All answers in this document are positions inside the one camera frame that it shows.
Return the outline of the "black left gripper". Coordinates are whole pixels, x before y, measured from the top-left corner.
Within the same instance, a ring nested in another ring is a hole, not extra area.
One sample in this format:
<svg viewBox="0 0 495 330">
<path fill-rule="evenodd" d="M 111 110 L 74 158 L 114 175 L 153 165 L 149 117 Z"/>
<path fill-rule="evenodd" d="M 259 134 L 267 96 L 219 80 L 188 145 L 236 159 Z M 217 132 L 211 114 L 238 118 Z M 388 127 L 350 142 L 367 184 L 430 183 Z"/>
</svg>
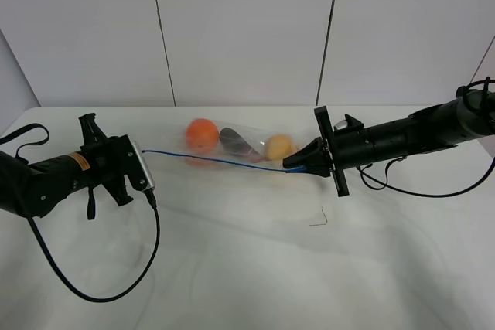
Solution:
<svg viewBox="0 0 495 330">
<path fill-rule="evenodd" d="M 80 154 L 89 161 L 90 180 L 102 185 L 118 206 L 129 204 L 133 198 L 127 192 L 126 181 L 137 190 L 144 189 L 144 176 L 128 135 L 108 137 L 98 127 L 96 114 L 79 117 L 84 145 Z"/>
</svg>

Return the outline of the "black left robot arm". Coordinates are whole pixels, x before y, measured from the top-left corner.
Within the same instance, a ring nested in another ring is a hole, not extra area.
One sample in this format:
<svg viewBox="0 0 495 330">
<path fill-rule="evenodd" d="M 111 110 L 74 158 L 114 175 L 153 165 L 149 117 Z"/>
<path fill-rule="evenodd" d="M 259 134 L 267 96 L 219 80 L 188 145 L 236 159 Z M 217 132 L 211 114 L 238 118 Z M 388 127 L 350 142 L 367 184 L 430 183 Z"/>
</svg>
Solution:
<svg viewBox="0 0 495 330">
<path fill-rule="evenodd" d="M 79 117 L 84 144 L 79 151 L 29 164 L 19 155 L 1 153 L 1 209 L 18 216 L 44 217 L 70 194 L 88 190 L 87 218 L 96 217 L 94 189 L 102 185 L 118 206 L 133 198 L 133 189 L 155 187 L 142 152 L 129 136 L 108 137 L 96 124 L 96 114 Z"/>
</svg>

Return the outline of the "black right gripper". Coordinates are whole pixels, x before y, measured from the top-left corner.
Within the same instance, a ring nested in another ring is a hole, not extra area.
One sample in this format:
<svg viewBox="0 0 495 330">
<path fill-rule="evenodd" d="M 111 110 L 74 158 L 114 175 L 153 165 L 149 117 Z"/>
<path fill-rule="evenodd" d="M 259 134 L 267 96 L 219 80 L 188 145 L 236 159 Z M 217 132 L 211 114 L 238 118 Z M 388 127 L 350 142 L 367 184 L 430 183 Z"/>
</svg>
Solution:
<svg viewBox="0 0 495 330">
<path fill-rule="evenodd" d="M 284 158 L 287 173 L 332 176 L 339 197 L 350 194 L 344 170 L 371 163 L 373 145 L 368 130 L 334 131 L 326 106 L 314 110 L 321 137 Z"/>
</svg>

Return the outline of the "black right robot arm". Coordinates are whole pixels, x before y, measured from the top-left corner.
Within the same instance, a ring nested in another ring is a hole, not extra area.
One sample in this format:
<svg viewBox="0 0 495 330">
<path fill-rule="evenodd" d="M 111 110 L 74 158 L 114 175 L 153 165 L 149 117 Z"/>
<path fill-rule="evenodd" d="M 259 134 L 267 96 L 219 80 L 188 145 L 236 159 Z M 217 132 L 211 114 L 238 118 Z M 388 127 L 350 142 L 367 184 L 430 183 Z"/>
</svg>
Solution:
<svg viewBox="0 0 495 330">
<path fill-rule="evenodd" d="M 427 107 L 406 118 L 365 127 L 349 114 L 332 125 L 328 110 L 314 110 L 320 135 L 303 149 L 284 158 L 290 172 L 333 177 L 337 194 L 348 196 L 345 170 L 382 161 L 402 161 L 409 156 L 454 148 L 458 144 L 494 133 L 494 94 L 483 84 L 459 87 L 455 100 Z"/>
</svg>

